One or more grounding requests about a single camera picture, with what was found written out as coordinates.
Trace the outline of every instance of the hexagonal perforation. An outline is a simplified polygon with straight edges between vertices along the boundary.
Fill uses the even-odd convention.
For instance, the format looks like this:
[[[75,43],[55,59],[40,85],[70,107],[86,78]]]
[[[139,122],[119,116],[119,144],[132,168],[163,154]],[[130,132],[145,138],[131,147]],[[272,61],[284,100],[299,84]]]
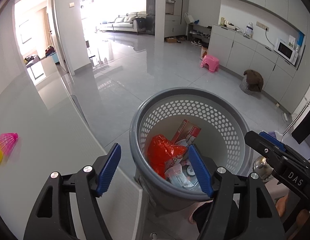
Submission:
[[[155,124],[167,117],[180,114],[199,117],[213,125],[213,127],[218,130],[223,137],[227,148],[228,160],[225,168],[231,172],[234,171],[238,166],[240,147],[239,138],[233,125],[217,109],[194,100],[170,101],[153,110],[141,125],[141,130],[139,132],[141,151],[144,152],[147,135]]]

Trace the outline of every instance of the countertop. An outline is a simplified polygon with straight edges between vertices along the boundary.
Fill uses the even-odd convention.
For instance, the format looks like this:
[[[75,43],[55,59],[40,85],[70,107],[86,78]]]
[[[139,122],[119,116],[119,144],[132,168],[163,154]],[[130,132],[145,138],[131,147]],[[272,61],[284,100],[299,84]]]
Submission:
[[[76,173],[107,154],[79,115],[49,58],[50,75],[36,87],[24,72],[0,95],[0,134],[19,135],[11,155],[0,163],[0,215],[18,239],[23,239],[32,207],[53,171]],[[71,203],[76,203],[72,195]],[[109,191],[98,199],[114,239],[119,239],[123,223],[128,227],[127,239],[135,238],[142,197],[142,189],[118,168]],[[72,208],[77,236],[84,239],[77,204]]]
[[[275,53],[277,56],[279,56],[279,57],[281,57],[282,59],[284,59],[284,60],[285,60],[288,64],[290,64],[292,67],[294,67],[295,69],[297,69],[297,66],[295,66],[295,65],[293,65],[291,62],[287,61],[287,59],[285,59],[283,56],[281,56],[280,54],[276,53],[272,48],[270,48],[270,47],[264,45],[263,43],[260,43],[259,41],[255,40],[255,39],[253,39],[253,38],[250,38],[250,37],[244,35],[244,34],[241,33],[241,32],[237,32],[237,31],[231,30],[231,29],[229,29],[229,28],[227,28],[227,27],[220,26],[220,25],[217,25],[217,24],[214,24],[214,25],[216,25],[216,26],[218,26],[218,27],[220,27],[220,28],[224,28],[224,29],[227,29],[227,30],[229,30],[229,31],[238,33],[238,34],[240,34],[240,35],[242,35],[242,36],[244,36],[244,37],[246,37],[246,38],[248,38],[248,39],[250,39],[250,40],[253,40],[253,41],[255,41],[255,42],[261,44],[261,45],[264,46],[265,48],[267,48],[267,49],[269,49],[270,51],[272,51],[273,53]]]

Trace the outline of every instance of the red plastic bag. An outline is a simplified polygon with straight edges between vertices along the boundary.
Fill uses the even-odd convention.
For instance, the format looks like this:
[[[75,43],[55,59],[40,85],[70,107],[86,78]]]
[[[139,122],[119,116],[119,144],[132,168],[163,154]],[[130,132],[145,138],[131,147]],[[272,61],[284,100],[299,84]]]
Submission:
[[[164,135],[159,134],[152,138],[148,147],[148,162],[153,170],[165,179],[165,162],[185,152],[186,147],[174,145],[174,143],[167,140]]]

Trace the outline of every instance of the power outlet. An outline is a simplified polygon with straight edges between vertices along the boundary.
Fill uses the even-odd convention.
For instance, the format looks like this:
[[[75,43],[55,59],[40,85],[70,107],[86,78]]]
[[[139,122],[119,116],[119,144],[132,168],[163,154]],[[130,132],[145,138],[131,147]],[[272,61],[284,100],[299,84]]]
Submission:
[[[266,25],[264,25],[264,24],[262,24],[260,22],[256,22],[256,26],[258,26],[258,27],[260,27],[260,28],[262,28],[263,30],[266,30],[266,31],[268,31],[268,29],[269,29]]]

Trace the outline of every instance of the black refrigerator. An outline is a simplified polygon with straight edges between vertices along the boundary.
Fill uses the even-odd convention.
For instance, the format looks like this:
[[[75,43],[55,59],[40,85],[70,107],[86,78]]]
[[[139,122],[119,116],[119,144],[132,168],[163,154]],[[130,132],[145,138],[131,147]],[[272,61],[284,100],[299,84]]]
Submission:
[[[155,35],[156,0],[146,0],[146,33]]]

